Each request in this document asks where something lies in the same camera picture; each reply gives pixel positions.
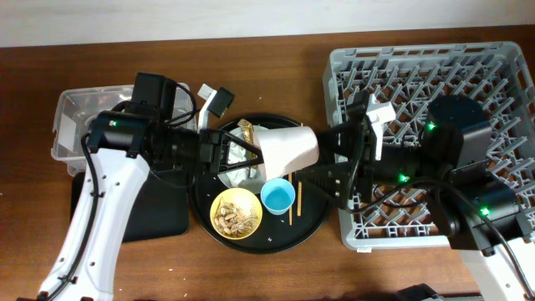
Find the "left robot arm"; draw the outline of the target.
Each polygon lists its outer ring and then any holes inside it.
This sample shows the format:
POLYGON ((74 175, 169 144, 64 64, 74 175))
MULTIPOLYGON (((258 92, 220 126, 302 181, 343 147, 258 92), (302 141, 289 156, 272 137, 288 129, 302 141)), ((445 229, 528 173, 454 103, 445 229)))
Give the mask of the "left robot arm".
POLYGON ((100 112, 81 139, 84 184, 58 259, 39 300, 111 300, 130 213, 153 163, 179 166, 192 184, 205 173, 262 164, 260 149, 224 130, 188 130, 191 111, 174 116, 181 85, 139 73, 132 97, 100 112))

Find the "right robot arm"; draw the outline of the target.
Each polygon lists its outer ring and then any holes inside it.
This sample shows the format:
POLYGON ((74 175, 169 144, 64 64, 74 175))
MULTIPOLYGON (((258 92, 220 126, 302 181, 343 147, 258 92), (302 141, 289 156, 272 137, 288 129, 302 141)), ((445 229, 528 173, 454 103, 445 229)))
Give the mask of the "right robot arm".
POLYGON ((534 231, 515 192, 489 170, 492 127, 473 99, 446 95, 432 100, 415 147, 385 145, 393 105, 360 92, 347 119, 318 137, 322 151, 342 161, 297 171, 349 214, 388 207, 408 189, 422 201, 440 234, 461 255, 485 300, 534 297, 534 231))

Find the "light blue plastic cup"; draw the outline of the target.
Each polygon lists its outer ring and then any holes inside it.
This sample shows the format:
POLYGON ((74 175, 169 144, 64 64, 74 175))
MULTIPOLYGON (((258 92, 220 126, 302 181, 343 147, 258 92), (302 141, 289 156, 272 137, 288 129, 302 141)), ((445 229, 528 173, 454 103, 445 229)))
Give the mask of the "light blue plastic cup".
POLYGON ((273 215, 283 215, 288 211, 288 180, 275 178, 264 183, 260 197, 267 211, 273 215))

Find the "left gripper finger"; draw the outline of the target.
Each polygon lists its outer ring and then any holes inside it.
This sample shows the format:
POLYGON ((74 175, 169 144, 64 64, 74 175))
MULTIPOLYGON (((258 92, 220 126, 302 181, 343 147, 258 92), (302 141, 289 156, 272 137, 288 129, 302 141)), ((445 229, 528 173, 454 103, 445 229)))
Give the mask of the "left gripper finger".
POLYGON ((261 156, 254 160, 240 161, 237 163, 230 164, 221 164, 221 173, 235 171, 246 167, 254 167, 264 163, 264 160, 261 156))
POLYGON ((258 146, 247 142, 242 133, 225 134, 225 142, 228 146, 227 161, 263 161, 263 155, 258 146))

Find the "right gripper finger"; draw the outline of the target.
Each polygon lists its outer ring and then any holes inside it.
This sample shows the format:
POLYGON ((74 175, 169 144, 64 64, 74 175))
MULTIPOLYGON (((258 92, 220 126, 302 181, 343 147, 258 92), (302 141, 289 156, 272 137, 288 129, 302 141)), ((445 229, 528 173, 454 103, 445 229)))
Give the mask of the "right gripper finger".
POLYGON ((354 158, 355 129, 352 125, 337 125, 317 135, 319 156, 334 159, 335 155, 354 158))
POLYGON ((295 172, 298 181, 320 191, 339 209, 347 208, 347 163, 315 165, 295 172))

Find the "pink plastic cup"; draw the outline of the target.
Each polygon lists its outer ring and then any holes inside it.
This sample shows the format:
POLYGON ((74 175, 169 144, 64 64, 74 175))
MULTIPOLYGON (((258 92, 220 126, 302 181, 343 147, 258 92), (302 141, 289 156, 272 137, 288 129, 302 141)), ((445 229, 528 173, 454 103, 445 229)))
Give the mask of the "pink plastic cup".
POLYGON ((255 131, 253 142, 262 152, 258 166, 264 181, 286 176, 318 162, 318 139, 307 126, 255 131))

